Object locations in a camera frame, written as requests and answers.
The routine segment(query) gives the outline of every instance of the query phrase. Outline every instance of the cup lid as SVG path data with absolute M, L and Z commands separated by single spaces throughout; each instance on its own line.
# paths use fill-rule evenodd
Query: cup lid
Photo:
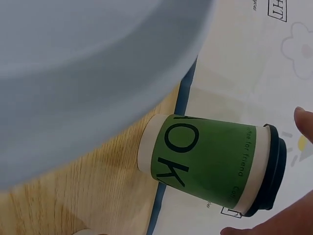
M 287 148 L 285 141 L 279 138 L 276 127 L 268 126 L 270 129 L 270 150 L 268 166 L 260 190 L 251 208 L 242 216 L 251 217 L 258 210 L 271 210 L 276 199 L 277 192 L 282 183 L 287 160 Z

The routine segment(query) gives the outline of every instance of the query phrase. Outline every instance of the wooden surface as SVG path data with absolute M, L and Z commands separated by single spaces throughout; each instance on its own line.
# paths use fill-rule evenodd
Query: wooden surface
M 0 193 L 0 235 L 145 235 L 157 182 L 137 170 L 139 141 L 153 114 L 173 113 L 177 94 L 77 161 Z

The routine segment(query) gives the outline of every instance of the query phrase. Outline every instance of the hand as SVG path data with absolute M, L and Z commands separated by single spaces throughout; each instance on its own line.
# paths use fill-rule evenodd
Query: hand
M 313 113 L 297 107 L 294 120 L 299 131 L 313 143 Z M 253 229 L 225 228 L 221 235 L 313 235 L 313 191 Z

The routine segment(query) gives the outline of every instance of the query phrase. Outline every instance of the paper mat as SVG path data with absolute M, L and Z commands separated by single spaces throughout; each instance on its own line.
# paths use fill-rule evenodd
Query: paper mat
M 313 110 L 312 10 L 310 0 L 219 0 L 186 109 L 189 116 L 277 127 L 288 158 L 274 208 L 241 218 L 167 187 L 154 235 L 250 228 L 313 189 L 313 145 L 293 121 L 296 106 Z

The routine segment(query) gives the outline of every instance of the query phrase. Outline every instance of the green paper cup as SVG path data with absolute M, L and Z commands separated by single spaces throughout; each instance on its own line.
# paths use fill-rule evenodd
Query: green paper cup
M 252 216 L 270 210 L 286 166 L 277 129 L 155 115 L 142 135 L 139 170 L 181 191 Z

